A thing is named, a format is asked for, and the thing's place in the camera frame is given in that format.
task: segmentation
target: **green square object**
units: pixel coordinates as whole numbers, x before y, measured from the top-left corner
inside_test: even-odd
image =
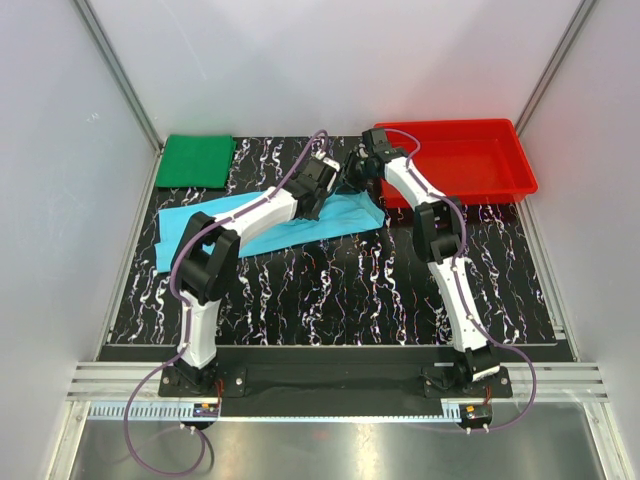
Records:
[[[233,137],[171,135],[160,161],[157,187],[222,188],[229,176]]]

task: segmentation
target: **cable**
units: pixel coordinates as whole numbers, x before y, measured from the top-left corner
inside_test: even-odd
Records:
[[[268,195],[267,197],[262,197],[256,203],[248,205],[244,209],[240,210],[238,213],[236,213],[235,218],[239,218],[242,215],[245,215],[246,213],[258,208],[260,205],[263,205],[266,202],[268,202],[269,200],[271,200],[271,198],[273,198],[273,196],[278,191],[280,191],[282,189],[282,187],[284,187],[284,185],[287,183],[287,181],[295,173],[297,168],[300,166],[300,164],[304,160],[304,157],[307,155],[307,153],[311,149],[311,146],[313,145],[313,142],[320,135],[322,135],[324,137],[323,141],[322,141],[322,146],[320,147],[320,151],[322,153],[325,153],[326,150],[327,150],[327,147],[329,146],[329,135],[327,134],[326,130],[318,130],[309,139],[309,141],[305,145],[304,149],[302,150],[302,153],[300,154],[298,159],[295,161],[293,166],[289,169],[287,174],[282,178],[280,183],[278,183],[278,185],[276,186],[275,190],[273,192],[271,192],[271,194]],[[204,238],[206,235],[211,233],[216,228],[218,228],[218,227],[220,227],[222,225],[225,225],[225,224],[229,223],[232,220],[233,220],[232,217],[226,217],[226,218],[218,220],[218,221],[214,222],[212,225],[209,225],[208,227],[204,228],[203,230],[198,232],[196,235],[194,235],[193,238],[191,238],[191,240],[189,240],[187,242],[187,244],[184,246],[184,248],[180,251],[180,253],[176,257],[176,261],[175,261],[175,263],[173,265],[173,268],[171,269],[171,276],[169,278],[169,290],[171,291],[171,294],[174,297],[176,297],[178,300],[180,300],[182,303],[184,303],[187,306],[186,318],[185,318],[186,335],[185,335],[185,338],[184,338],[184,342],[182,343],[182,346],[181,346],[182,348],[178,351],[178,353],[173,358],[167,360],[162,365],[154,368],[146,377],[144,377],[140,381],[140,383],[136,386],[136,388],[133,389],[133,392],[131,393],[131,396],[129,397],[129,400],[127,401],[127,405],[126,405],[126,407],[124,409],[124,420],[123,420],[122,424],[123,424],[123,429],[124,429],[124,441],[127,444],[127,449],[129,450],[129,454],[138,463],[138,465],[140,465],[145,470],[147,470],[147,471],[149,471],[151,473],[154,473],[156,475],[161,475],[161,476],[170,477],[170,478],[179,478],[179,477],[185,477],[185,476],[190,475],[191,473],[193,473],[196,470],[196,468],[198,468],[198,466],[200,466],[200,463],[202,463],[208,439],[207,439],[206,435],[204,435],[200,430],[195,429],[195,432],[200,437],[200,440],[201,440],[201,443],[202,443],[202,449],[200,451],[200,455],[198,456],[198,459],[193,464],[193,466],[191,466],[190,468],[188,468],[187,470],[184,470],[182,472],[165,472],[163,470],[158,470],[158,469],[152,467],[151,465],[149,465],[148,463],[146,463],[144,460],[142,460],[142,458],[140,458],[140,456],[138,455],[138,452],[136,452],[135,448],[133,448],[133,442],[131,441],[131,436],[130,436],[130,433],[129,433],[129,412],[131,411],[131,405],[133,404],[134,399],[136,398],[136,396],[138,395],[138,393],[140,392],[140,390],[142,389],[144,384],[147,383],[156,373],[162,371],[165,367],[173,365],[175,362],[180,360],[180,358],[182,358],[182,356],[187,351],[187,348],[189,347],[189,341],[191,340],[190,335],[191,335],[191,306],[192,305],[191,305],[191,302],[189,302],[189,300],[186,297],[184,297],[184,296],[182,296],[180,294],[180,291],[178,290],[178,288],[176,286],[176,276],[177,276],[176,274],[177,274],[177,272],[178,272],[178,270],[180,268],[180,265],[182,264],[182,261],[187,256],[187,253],[190,252],[191,249],[196,245],[196,243],[198,243],[202,238]]]
[[[445,202],[451,208],[451,210],[453,212],[455,212],[456,216],[458,217],[458,220],[460,221],[460,227],[461,227],[460,228],[460,230],[461,230],[461,233],[460,233],[460,247],[458,248],[458,251],[455,253],[455,255],[451,258],[451,270],[453,271],[453,278],[455,280],[456,289],[458,290],[458,295],[460,295],[460,300],[462,301],[462,306],[464,308],[465,314],[467,315],[467,318],[471,321],[473,326],[482,334],[482,336],[487,339],[488,342],[490,342],[496,348],[501,348],[503,350],[508,350],[510,352],[513,352],[513,353],[517,354],[518,356],[520,356],[520,358],[522,358],[527,363],[527,365],[529,366],[529,370],[531,370],[531,381],[532,381],[531,396],[529,397],[529,401],[527,402],[527,405],[524,407],[524,410],[522,410],[522,412],[520,412],[513,420],[511,420],[511,421],[509,421],[509,422],[507,422],[507,423],[505,423],[503,425],[498,425],[497,427],[493,427],[491,429],[492,431],[505,430],[505,429],[507,429],[509,427],[512,427],[513,425],[518,423],[520,420],[522,420],[525,417],[525,415],[527,415],[527,413],[529,413],[529,411],[531,410],[531,407],[533,406],[533,402],[536,399],[536,394],[537,394],[537,391],[538,391],[538,377],[536,375],[536,369],[535,369],[535,367],[533,365],[533,362],[527,356],[526,353],[524,353],[519,348],[514,347],[513,345],[505,345],[505,344],[500,343],[497,340],[495,340],[484,329],[484,326],[480,325],[480,323],[471,314],[471,309],[469,308],[469,304],[467,303],[467,300],[464,297],[464,292],[462,290],[462,283],[460,282],[460,276],[458,274],[458,269],[457,269],[456,264],[455,264],[456,260],[462,256],[462,254],[464,253],[465,249],[467,248],[467,225],[466,225],[465,220],[464,220],[464,215],[462,214],[462,212],[460,211],[458,206],[455,203],[453,203],[451,200],[449,200],[447,197],[445,197],[443,195],[437,195],[437,194],[435,194],[433,192],[430,192],[429,188],[424,184],[424,182],[420,178],[420,175],[416,174],[413,171],[413,169],[409,168],[411,166],[411,158],[416,153],[418,153],[420,151],[420,147],[421,147],[420,141],[417,138],[415,138],[413,135],[410,135],[410,134],[408,134],[406,132],[403,132],[401,130],[396,130],[396,129],[385,129],[385,130],[390,131],[390,132],[394,132],[394,133],[399,133],[401,135],[404,135],[405,137],[410,138],[414,142],[416,142],[417,148],[413,152],[411,152],[409,154],[409,157],[407,158],[406,167],[407,167],[407,171],[408,171],[409,175],[411,175],[411,177],[418,183],[418,185],[420,185],[422,190],[424,190],[424,192],[427,195],[435,197],[438,200],[442,200],[443,202]]]

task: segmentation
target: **red plastic tray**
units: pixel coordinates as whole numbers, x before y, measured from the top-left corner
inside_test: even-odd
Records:
[[[416,168],[438,190],[467,205],[519,202],[538,190],[513,124],[507,119],[378,123],[410,133],[422,144],[413,157]],[[414,150],[414,142],[397,133],[396,147]],[[408,207],[400,193],[382,182],[387,207]]]

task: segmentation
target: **folded cloth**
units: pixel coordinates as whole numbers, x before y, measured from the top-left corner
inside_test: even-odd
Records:
[[[176,253],[187,222],[194,213],[204,212],[214,216],[237,208],[261,194],[261,192],[245,193],[186,207],[160,210],[158,213],[160,243],[155,245],[158,272],[171,270],[171,260]],[[320,211],[319,217],[317,221],[295,219],[273,227],[245,245],[240,250],[240,257],[273,252],[323,238],[375,230],[382,226],[384,212],[376,207],[367,192],[362,192],[354,195],[330,196]],[[212,250],[213,246],[205,247],[208,253]]]
[[[167,140],[157,187],[222,188],[236,149],[233,137],[171,135]]]

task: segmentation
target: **light blue cloth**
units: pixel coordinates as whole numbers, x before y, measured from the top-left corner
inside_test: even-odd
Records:
[[[223,197],[186,207],[165,208],[159,211],[160,243],[156,243],[156,268],[158,272],[171,270],[171,260],[189,218],[204,212],[209,216],[228,212],[261,195],[262,192]],[[384,212],[369,198],[367,192],[354,195],[332,195],[320,211],[318,221],[292,220],[273,227],[254,238],[240,250],[240,257],[273,252],[282,248],[313,242],[323,238],[341,237],[351,233],[375,230],[382,226]],[[205,247],[211,253],[213,246]]]

